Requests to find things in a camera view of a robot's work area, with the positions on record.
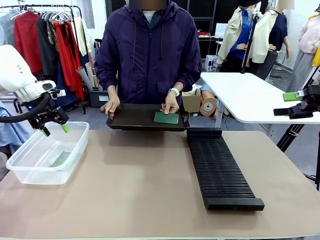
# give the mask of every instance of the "wristwatch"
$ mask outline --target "wristwatch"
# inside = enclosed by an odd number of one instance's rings
[[[170,93],[171,91],[175,91],[175,93],[176,93],[176,97],[178,97],[178,96],[180,95],[179,90],[178,90],[178,89],[176,89],[175,87],[170,88],[170,90],[168,91],[168,93]]]

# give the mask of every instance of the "purple jacket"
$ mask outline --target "purple jacket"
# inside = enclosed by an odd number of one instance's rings
[[[118,86],[121,103],[161,104],[176,82],[188,92],[200,78],[197,28],[192,16],[169,0],[153,30],[143,17],[127,5],[113,12],[94,66],[104,89]]]

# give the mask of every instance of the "transparent plastic bin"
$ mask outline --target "transparent plastic bin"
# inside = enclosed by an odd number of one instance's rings
[[[62,185],[67,182],[88,144],[89,124],[68,122],[65,133],[57,123],[45,126],[51,135],[35,132],[12,157],[6,167],[12,170],[23,184]]]

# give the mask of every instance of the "gray floor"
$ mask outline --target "gray floor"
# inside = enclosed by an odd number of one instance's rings
[[[289,84],[291,73],[285,70],[275,67],[271,73],[270,84],[273,84],[279,89],[285,90]],[[106,126],[107,117],[105,114],[100,113],[98,108],[86,108],[87,114],[83,115],[82,108],[77,108],[67,114],[70,117],[70,121],[88,122],[91,130],[97,131],[109,131]],[[191,127],[214,127],[215,121],[212,117],[197,116],[190,118]],[[279,125],[274,137],[274,143],[276,144],[289,125]],[[233,118],[224,118],[221,123],[222,130],[229,131],[261,131],[266,132],[258,124],[245,124],[238,122]],[[291,161],[304,173],[313,175],[316,173],[317,166],[317,154],[319,143],[319,125],[306,125],[299,136],[294,140],[289,149],[286,151],[286,155]],[[320,240],[320,236],[306,237],[305,240]]]

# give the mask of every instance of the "red garment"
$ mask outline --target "red garment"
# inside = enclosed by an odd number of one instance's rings
[[[72,24],[53,24],[56,31],[59,57],[62,65],[66,86],[73,91],[77,98],[84,98],[82,79],[76,72],[81,67],[79,49],[72,31]]]
[[[16,50],[29,65],[33,74],[42,71],[37,19],[39,15],[27,11],[14,20],[14,44]]]

